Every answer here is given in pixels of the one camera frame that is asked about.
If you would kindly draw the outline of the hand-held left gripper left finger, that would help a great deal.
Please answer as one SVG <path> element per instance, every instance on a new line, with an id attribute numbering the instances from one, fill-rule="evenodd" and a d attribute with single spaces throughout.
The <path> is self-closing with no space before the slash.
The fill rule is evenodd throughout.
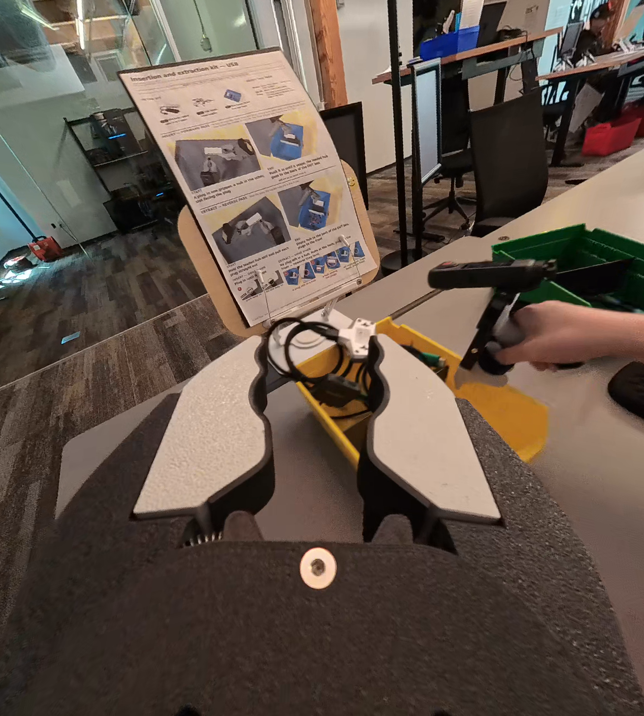
<path id="1" fill-rule="evenodd" d="M 246 339 L 183 388 L 158 446 L 134 517 L 191 517 L 224 524 L 258 514 L 274 494 L 273 435 L 267 407 L 267 350 Z"/>

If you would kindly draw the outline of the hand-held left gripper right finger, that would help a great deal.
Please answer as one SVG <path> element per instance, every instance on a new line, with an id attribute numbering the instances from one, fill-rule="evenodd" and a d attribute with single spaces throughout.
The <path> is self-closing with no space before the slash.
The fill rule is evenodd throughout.
<path id="1" fill-rule="evenodd" d="M 502 515 L 456 397 L 431 368 L 387 335 L 371 337 L 371 416 L 359 458 L 367 506 L 390 508 L 390 488 L 435 516 L 497 525 Z"/>

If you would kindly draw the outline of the yellow plastic bin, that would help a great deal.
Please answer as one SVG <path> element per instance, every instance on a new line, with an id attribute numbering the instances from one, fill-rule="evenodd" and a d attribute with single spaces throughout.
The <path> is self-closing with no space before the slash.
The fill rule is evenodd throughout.
<path id="1" fill-rule="evenodd" d="M 439 356 L 445 362 L 446 371 L 438 375 L 444 377 L 454 396 L 468 401 L 522 461 L 530 462 L 542 452 L 548 435 L 548 409 L 545 405 L 509 385 L 498 387 L 469 382 L 457 388 L 454 377 L 461 361 L 458 353 L 405 324 L 395 324 L 390 317 L 379 321 L 377 329 L 380 335 L 388 335 L 399 345 L 410 345 L 423 353 Z M 362 401 L 354 399 L 350 407 L 330 407 L 320 403 L 302 382 L 296 385 L 318 423 L 356 470 L 359 447 L 369 418 L 367 412 L 361 414 Z"/>

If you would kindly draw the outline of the black braided cable green plug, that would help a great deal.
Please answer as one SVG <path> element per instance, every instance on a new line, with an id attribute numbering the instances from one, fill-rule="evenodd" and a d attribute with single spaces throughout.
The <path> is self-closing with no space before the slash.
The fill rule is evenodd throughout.
<path id="1" fill-rule="evenodd" d="M 326 339 L 322 319 L 285 318 L 273 323 L 265 346 L 270 366 L 281 377 L 298 381 L 338 374 L 357 382 L 368 398 L 369 417 L 374 412 L 371 378 L 372 353 L 378 334 L 371 340 L 368 358 L 349 359 L 341 347 Z"/>

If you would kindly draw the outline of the person's right hand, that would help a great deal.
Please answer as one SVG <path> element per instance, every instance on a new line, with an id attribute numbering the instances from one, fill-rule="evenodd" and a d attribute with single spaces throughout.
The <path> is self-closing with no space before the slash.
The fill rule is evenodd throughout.
<path id="1" fill-rule="evenodd" d="M 522 341 L 496 353 L 504 365 L 527 363 L 539 371 L 556 371 L 617 352 L 637 314 L 546 301 L 520 309 L 513 317 Z"/>

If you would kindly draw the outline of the green plastic bin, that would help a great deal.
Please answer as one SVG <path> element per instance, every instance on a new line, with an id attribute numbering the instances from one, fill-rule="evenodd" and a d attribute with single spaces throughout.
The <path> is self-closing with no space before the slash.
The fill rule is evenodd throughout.
<path id="1" fill-rule="evenodd" d="M 493 260 L 553 260 L 557 275 L 519 298 L 521 305 L 562 301 L 644 314 L 644 244 L 599 228 L 575 225 L 503 241 Z"/>

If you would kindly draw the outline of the black office chair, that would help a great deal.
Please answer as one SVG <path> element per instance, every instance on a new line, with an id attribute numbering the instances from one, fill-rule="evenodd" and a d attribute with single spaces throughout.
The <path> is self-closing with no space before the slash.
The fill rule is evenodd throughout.
<path id="1" fill-rule="evenodd" d="M 456 170 L 470 168 L 476 212 L 469 234 L 486 236 L 543 203 L 549 182 L 541 90 L 467 112 L 469 147 Z"/>

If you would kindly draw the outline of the tall black pole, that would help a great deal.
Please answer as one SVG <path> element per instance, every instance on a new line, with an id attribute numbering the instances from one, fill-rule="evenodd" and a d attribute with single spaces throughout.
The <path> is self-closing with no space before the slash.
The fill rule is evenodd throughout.
<path id="1" fill-rule="evenodd" d="M 384 276 L 399 271 L 409 264 L 406 220 L 406 174 L 403 146 L 403 106 L 400 83 L 400 45 L 398 36 L 397 2 L 387 1 L 390 43 L 390 86 L 392 94 L 393 133 L 398 206 L 398 237 L 400 248 L 381 260 Z"/>

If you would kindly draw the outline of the wooden office desk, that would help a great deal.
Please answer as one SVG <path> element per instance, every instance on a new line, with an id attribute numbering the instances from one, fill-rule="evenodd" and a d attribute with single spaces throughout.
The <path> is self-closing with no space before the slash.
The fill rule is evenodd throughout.
<path id="1" fill-rule="evenodd" d="M 440 63 L 447 75 L 460 74 L 463 79 L 500 72 L 540 58 L 544 41 L 562 34 L 563 30 L 563 26 L 559 26 L 534 33 L 522 31 L 518 37 L 441 58 Z"/>

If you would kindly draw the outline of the blue storage bin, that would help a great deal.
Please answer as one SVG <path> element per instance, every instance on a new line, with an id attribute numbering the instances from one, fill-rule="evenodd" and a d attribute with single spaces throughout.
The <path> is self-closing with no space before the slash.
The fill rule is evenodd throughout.
<path id="1" fill-rule="evenodd" d="M 480 26 L 468 26 L 422 41 L 417 56 L 422 61 L 445 58 L 477 47 Z"/>

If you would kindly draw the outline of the red floor object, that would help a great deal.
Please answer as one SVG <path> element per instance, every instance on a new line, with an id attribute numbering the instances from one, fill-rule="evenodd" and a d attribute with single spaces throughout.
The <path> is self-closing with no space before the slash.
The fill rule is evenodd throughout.
<path id="1" fill-rule="evenodd" d="M 64 256 L 63 249 L 52 236 L 36 236 L 28 243 L 31 253 L 41 262 L 51 263 Z"/>

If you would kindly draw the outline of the instruction sheet on wooden board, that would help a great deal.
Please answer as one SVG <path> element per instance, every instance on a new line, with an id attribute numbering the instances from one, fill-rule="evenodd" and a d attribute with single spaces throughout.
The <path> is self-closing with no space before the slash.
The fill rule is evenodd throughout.
<path id="1" fill-rule="evenodd" d="M 369 284 L 379 252 L 283 51 L 124 69 L 120 84 L 181 191 L 183 245 L 242 335 Z"/>

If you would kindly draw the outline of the black shelving unit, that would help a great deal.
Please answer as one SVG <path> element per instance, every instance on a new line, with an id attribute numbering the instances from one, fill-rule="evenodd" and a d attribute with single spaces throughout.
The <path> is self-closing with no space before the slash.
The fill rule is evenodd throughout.
<path id="1" fill-rule="evenodd" d="M 133 108 L 94 112 L 66 128 L 106 193 L 103 208 L 121 234 L 172 228 L 181 201 L 160 152 Z"/>

